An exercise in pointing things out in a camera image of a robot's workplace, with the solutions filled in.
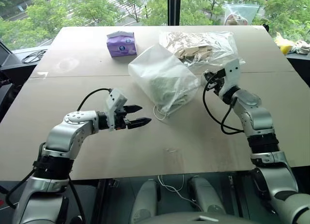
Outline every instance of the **floor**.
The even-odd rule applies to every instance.
[[[180,191],[181,195],[188,198],[187,194],[187,180],[196,174],[185,174],[184,187]],[[229,176],[232,173],[201,173],[198,174],[206,178],[216,189],[218,195],[221,197],[224,207],[228,214],[239,214],[237,201],[235,198],[234,187],[231,186]],[[120,178],[115,179],[112,188],[109,189],[108,207],[102,218],[103,224],[128,224],[130,212],[134,204],[135,197],[141,185],[148,179],[155,179],[157,177],[136,177],[136,178]],[[166,185],[180,188],[182,185],[182,175],[168,175],[163,176]],[[261,224],[281,224],[278,217],[272,213],[268,213],[261,205],[259,199],[255,196],[250,178],[242,177],[242,184],[244,188],[244,200],[242,202],[243,216],[245,218],[257,221]],[[7,189],[11,189],[15,182],[4,182],[0,185]],[[21,195],[23,188],[20,188],[12,196],[12,201],[17,202]],[[96,189],[87,185],[76,185],[77,192],[82,201],[84,211],[87,217],[87,223],[90,223]],[[158,203],[158,214],[181,212],[181,211],[196,211],[187,202],[182,200],[176,193],[169,192],[164,187],[160,187],[161,199]],[[67,224],[71,218],[79,215],[76,202],[73,198],[71,190],[68,189],[65,195],[69,198],[69,211],[67,215]],[[4,196],[0,194],[0,200],[4,200]],[[11,223],[13,210],[6,208],[6,205],[0,206],[0,223]]]

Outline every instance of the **window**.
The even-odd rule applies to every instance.
[[[10,49],[50,45],[62,27],[166,25],[167,0],[0,0]]]
[[[310,42],[310,0],[181,0],[180,25],[270,26],[292,41]]]

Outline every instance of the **beige tabletop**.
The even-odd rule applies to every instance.
[[[201,31],[203,28],[215,30],[215,27],[200,28]],[[97,29],[109,30],[109,28],[72,28],[74,30],[72,35],[85,31],[80,38],[84,39],[86,36],[87,39],[90,33],[86,33],[96,32]],[[156,32],[157,27],[147,29]],[[69,30],[67,28],[62,30],[60,36]],[[241,66],[242,72],[245,72],[246,68],[250,69],[246,67],[248,64],[256,65],[252,71],[241,74],[239,85],[259,95],[263,106],[271,112],[279,146],[285,151],[289,164],[291,166],[310,165],[310,90],[299,75],[291,71],[290,64],[271,38],[259,28],[252,28],[252,31],[259,31],[260,42],[266,42],[268,49],[273,49],[273,56],[261,54],[258,62],[257,56],[248,57],[250,54],[245,49],[244,55],[241,55],[240,50],[240,56],[247,62]],[[97,88],[121,89],[128,97],[128,105],[136,104],[143,107],[141,111],[127,117],[129,119],[149,117],[152,121],[138,129],[101,131],[89,136],[75,160],[72,178],[117,178],[252,169],[246,137],[244,134],[227,136],[221,132],[220,126],[204,109],[202,88],[190,103],[163,122],[158,121],[153,116],[154,104],[132,78],[127,76],[125,59],[129,57],[111,59],[106,48],[101,47],[106,54],[102,57],[108,60],[104,66],[108,69],[101,70],[102,65],[98,63],[93,63],[93,67],[85,68],[87,65],[85,61],[98,60],[98,52],[95,47],[93,54],[87,50],[91,49],[89,41],[96,44],[94,40],[79,41],[85,43],[84,54],[82,49],[74,47],[71,47],[71,52],[69,51],[72,55],[74,52],[79,54],[79,62],[74,69],[63,71],[61,76],[58,75],[58,72],[51,70],[52,65],[56,64],[56,62],[53,64],[56,58],[51,52],[57,51],[48,51],[36,69],[36,72],[39,69],[50,69],[47,76],[30,78],[2,120],[0,180],[22,179],[31,170],[38,147],[40,143],[46,141],[51,128],[60,123],[67,113],[76,110],[85,95]],[[75,45],[69,39],[63,46],[64,49],[69,47],[68,42],[72,46]],[[140,42],[145,48],[147,47],[146,40]],[[53,43],[52,49],[57,47],[61,48],[59,37]],[[265,62],[273,64],[276,70],[272,71],[270,65]],[[104,72],[107,75],[96,75]],[[94,94],[84,104],[83,110],[104,111],[106,97],[107,93],[104,91]],[[228,107],[212,92],[207,93],[206,101],[211,112],[221,119]],[[241,128],[238,117],[233,113],[227,123]]]
[[[66,27],[31,77],[128,75],[127,64],[135,57],[111,58],[107,49],[107,34],[118,30],[135,33],[138,54],[158,43],[160,31],[230,31],[246,62],[242,72],[294,71],[262,26]],[[201,67],[194,72],[204,70]]]

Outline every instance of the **purple tissue box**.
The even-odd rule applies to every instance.
[[[135,35],[133,32],[118,31],[107,35],[108,51],[112,57],[137,54]]]

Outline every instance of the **plastic bag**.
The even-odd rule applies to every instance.
[[[259,5],[254,4],[227,4],[224,25],[251,25],[258,9]]]
[[[165,116],[189,102],[199,86],[198,78],[158,44],[129,63],[128,72]]]
[[[295,45],[293,41],[284,39],[279,32],[277,32],[275,43],[277,44],[277,46],[280,48],[281,52],[284,55],[286,55]]]
[[[160,32],[159,43],[175,54],[186,66],[196,63],[207,63],[223,66],[227,62],[239,58],[233,33],[205,32]]]
[[[297,41],[292,49],[290,50],[290,53],[296,52],[297,54],[306,55],[310,52],[310,44],[306,43],[303,40]]]

